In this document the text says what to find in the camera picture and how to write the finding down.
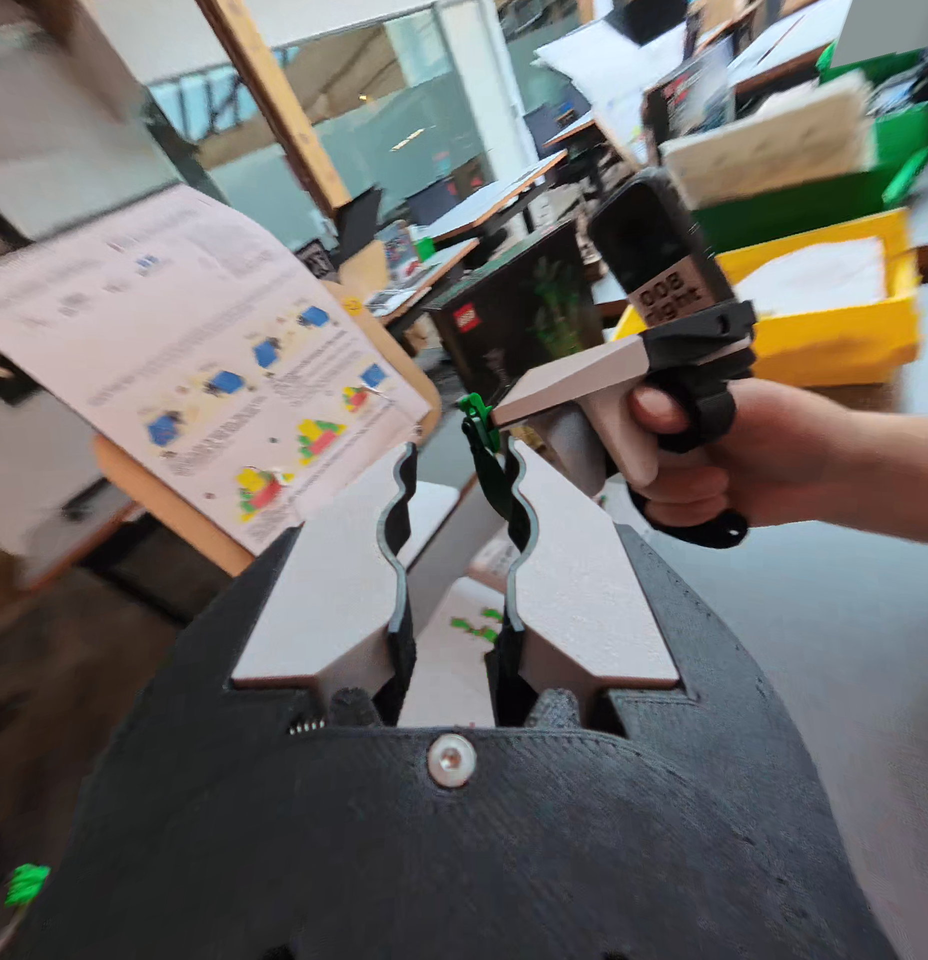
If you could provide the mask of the beige paper stack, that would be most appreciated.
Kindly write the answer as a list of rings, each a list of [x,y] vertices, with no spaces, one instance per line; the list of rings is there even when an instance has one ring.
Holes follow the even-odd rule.
[[[860,69],[773,94],[755,114],[665,142],[662,165],[693,210],[870,170],[873,87]]]

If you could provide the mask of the black and white marker tag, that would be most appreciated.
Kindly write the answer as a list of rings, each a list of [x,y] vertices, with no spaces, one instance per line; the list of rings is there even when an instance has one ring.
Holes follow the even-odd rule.
[[[319,238],[312,239],[294,251],[295,257],[321,282],[340,284],[338,264]]]

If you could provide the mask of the person's right hand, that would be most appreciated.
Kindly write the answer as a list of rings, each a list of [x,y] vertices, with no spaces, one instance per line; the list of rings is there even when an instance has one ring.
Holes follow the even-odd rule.
[[[824,522],[841,492],[854,413],[815,393],[761,379],[730,385],[730,431],[688,454],[663,457],[638,492],[652,524],[689,528],[725,510],[752,526]]]

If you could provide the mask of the dark green lego leaf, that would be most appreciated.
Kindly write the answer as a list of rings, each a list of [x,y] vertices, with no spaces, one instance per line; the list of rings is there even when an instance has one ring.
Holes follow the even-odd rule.
[[[514,484],[518,467],[514,458],[514,438],[504,433],[498,450],[492,450],[491,432],[477,414],[467,414],[462,424],[481,490],[495,512],[510,523],[515,509]]]

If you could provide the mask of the clear plastic bags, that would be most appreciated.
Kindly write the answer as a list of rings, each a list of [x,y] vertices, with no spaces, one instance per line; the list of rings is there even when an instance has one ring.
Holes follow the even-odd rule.
[[[805,246],[768,261],[735,289],[761,317],[875,306],[888,294],[884,245],[871,236]]]

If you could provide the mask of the white top office desk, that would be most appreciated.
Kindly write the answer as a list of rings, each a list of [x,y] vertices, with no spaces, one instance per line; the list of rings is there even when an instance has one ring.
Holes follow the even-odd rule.
[[[449,276],[452,269],[460,266],[465,257],[478,246],[479,240],[471,238],[437,250],[433,257],[423,263],[421,269],[415,271],[408,282],[374,292],[364,300],[363,306],[379,320],[397,318],[421,300],[437,282]]]
[[[532,201],[552,185],[554,171],[566,160],[567,151],[557,150],[532,164],[509,182],[491,182],[423,228],[437,249],[469,239],[481,240],[502,229],[519,214],[528,230],[533,220],[525,214]]]

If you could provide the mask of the yellow plastic bin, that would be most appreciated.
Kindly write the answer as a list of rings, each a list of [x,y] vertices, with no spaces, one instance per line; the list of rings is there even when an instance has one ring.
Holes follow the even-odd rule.
[[[871,236],[884,246],[886,299],[810,314],[758,315],[757,377],[807,388],[888,383],[900,367],[918,358],[922,277],[905,207],[720,253],[717,261],[736,286],[774,258],[814,244]]]

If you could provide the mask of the black bamboo lego set box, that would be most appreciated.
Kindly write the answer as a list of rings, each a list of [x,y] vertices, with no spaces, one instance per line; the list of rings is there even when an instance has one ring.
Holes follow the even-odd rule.
[[[465,392],[484,402],[530,369],[604,342],[573,221],[472,270],[427,311]]]

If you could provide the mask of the lego instruction booklet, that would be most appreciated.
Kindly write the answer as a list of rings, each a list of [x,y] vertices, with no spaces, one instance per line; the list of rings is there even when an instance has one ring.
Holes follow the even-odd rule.
[[[495,726],[485,657],[503,629],[507,576],[516,558],[518,549],[501,528],[449,586],[416,639],[400,728]]]

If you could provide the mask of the green plastic bin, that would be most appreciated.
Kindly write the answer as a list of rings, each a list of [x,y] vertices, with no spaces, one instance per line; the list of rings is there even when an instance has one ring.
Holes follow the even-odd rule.
[[[873,87],[869,113],[875,119],[876,164],[864,172],[694,209],[715,250],[817,230],[903,207],[909,200],[928,163],[928,47],[836,68],[830,63],[835,47],[826,49],[817,63],[817,78],[805,84],[826,83],[857,69],[864,72]],[[772,93],[745,118],[782,91]]]

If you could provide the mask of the small black lego box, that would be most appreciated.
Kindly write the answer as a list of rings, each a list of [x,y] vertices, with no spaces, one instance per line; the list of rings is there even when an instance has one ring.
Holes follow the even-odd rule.
[[[643,119],[655,150],[672,139],[734,121],[733,60],[734,41],[727,36],[694,54],[646,92]]]

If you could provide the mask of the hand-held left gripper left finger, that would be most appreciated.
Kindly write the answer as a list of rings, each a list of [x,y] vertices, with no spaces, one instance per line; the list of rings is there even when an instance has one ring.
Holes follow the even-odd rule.
[[[405,442],[302,524],[230,680],[308,690],[329,712],[360,689],[396,724],[416,662],[407,574],[418,449]]]

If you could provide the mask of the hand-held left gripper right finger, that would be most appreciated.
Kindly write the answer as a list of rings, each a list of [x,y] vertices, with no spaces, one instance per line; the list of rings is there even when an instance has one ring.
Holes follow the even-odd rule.
[[[520,439],[505,462],[518,556],[504,620],[486,657],[494,721],[521,726],[548,690],[582,719],[616,690],[680,688],[662,627],[611,516]]]

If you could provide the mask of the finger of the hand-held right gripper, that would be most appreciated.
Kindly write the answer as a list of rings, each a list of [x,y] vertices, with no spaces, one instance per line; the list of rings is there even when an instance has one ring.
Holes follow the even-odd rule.
[[[528,424],[580,490],[601,490],[607,460],[637,488],[653,482],[653,435],[629,395],[649,372],[645,352],[578,352],[525,373],[495,407],[495,425]]]
[[[645,374],[641,337],[605,342],[528,370],[494,404],[493,418],[529,418]]]

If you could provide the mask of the white rounded board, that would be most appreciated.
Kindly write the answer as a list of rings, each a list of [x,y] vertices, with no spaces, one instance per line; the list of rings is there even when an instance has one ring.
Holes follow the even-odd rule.
[[[454,486],[417,482],[415,494],[408,503],[410,535],[397,554],[406,570],[410,570],[424,548],[454,512],[459,500],[460,491]]]

